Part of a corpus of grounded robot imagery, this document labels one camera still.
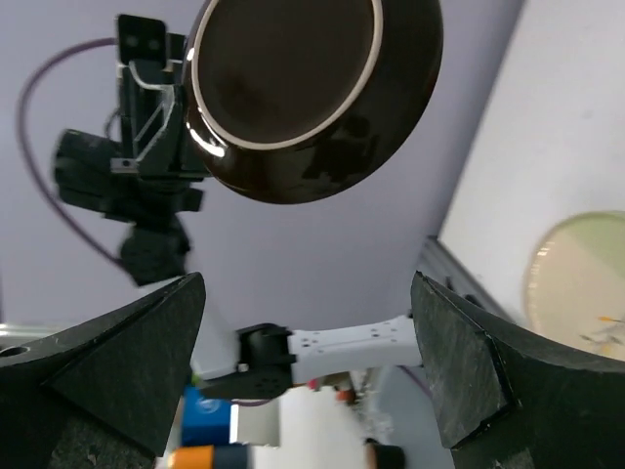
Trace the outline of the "red floral small plate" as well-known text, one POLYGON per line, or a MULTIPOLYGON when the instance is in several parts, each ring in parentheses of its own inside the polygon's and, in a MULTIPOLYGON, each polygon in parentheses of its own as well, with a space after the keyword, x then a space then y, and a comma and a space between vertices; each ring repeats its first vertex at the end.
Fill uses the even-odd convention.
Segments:
POLYGON ((208 1, 187 41, 189 149, 250 199, 335 195, 412 133, 442 51, 437 1, 208 1))

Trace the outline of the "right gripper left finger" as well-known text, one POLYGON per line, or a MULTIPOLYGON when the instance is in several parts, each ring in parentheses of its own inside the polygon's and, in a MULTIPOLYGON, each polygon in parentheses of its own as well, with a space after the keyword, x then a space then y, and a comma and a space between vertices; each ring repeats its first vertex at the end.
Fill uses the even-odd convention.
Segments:
POLYGON ((200 274, 1 353, 4 468, 150 468, 201 323, 200 274))

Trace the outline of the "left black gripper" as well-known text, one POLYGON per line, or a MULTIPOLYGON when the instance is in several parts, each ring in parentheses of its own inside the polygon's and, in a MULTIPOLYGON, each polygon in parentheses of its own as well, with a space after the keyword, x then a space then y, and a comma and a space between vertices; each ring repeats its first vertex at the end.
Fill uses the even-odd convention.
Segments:
POLYGON ((182 63, 186 39, 163 21, 116 19, 119 140, 65 131, 56 149, 60 199, 127 223, 114 261, 138 286, 182 276, 191 249, 181 212, 196 212, 205 177, 184 133, 182 63))

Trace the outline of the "cream green round plate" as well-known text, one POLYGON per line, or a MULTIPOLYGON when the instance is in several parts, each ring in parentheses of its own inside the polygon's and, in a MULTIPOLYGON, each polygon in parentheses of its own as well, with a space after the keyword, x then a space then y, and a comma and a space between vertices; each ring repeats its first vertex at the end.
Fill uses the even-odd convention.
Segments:
POLYGON ((622 361, 624 213, 580 213, 549 229, 524 275, 523 308, 533 332, 622 361))

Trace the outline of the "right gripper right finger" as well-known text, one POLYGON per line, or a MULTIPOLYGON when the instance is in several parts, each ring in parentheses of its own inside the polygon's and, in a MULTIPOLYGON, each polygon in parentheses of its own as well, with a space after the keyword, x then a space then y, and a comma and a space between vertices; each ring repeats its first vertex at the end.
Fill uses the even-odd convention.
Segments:
POLYGON ((623 468, 623 362, 502 320, 421 273, 411 302, 455 467, 623 468))

